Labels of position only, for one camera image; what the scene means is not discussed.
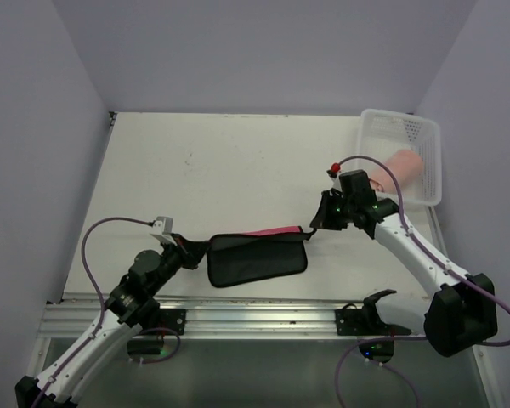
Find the black cloth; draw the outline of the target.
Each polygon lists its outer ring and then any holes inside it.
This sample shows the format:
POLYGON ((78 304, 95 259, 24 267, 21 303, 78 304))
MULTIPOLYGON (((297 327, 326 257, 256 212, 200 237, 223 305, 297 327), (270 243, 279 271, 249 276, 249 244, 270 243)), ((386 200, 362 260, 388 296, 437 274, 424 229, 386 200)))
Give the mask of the black cloth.
POLYGON ((308 268, 304 243, 316 233, 300 226, 213 236, 207 251, 212 286, 228 288, 303 273, 308 268))

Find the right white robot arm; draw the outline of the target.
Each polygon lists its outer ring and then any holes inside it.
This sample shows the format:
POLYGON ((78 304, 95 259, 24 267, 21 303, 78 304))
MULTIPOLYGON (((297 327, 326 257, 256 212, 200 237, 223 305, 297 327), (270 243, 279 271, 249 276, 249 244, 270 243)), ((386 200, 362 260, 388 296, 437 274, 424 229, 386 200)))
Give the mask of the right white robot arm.
POLYGON ((495 288, 486 275, 471 275, 439 252, 399 202, 377 198, 365 171, 329 174, 334 184, 322 192, 311 228, 340 231, 352 224, 387 248, 431 298, 422 331, 440 355, 450 357, 496 335, 495 288))

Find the pink towel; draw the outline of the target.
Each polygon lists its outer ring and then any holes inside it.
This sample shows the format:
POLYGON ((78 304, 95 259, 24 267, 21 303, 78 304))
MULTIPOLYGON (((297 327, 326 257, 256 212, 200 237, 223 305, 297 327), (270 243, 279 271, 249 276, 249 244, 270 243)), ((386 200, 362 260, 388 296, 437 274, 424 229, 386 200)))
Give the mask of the pink towel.
MULTIPOLYGON (((412 150, 398 150, 384 162, 384 166, 394 175, 401 189, 421 176, 424 168, 422 158, 412 150)), ((369 180, 377 192, 394 194, 397 191, 393 179, 382 167, 373 170, 369 180)))

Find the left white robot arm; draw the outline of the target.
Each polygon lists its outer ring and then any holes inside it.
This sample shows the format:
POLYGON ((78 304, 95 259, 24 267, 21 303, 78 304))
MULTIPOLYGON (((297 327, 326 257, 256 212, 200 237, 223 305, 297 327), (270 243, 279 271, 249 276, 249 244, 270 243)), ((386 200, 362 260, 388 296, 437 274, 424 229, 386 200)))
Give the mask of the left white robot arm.
POLYGON ((89 328, 37 377, 22 377, 14 387, 18 407, 76 407, 82 387, 132 337, 153 333, 179 337, 163 323, 155 295, 180 269, 196 269, 209 241, 189 241, 179 234, 165 237, 162 251, 146 250, 111 291, 89 328))

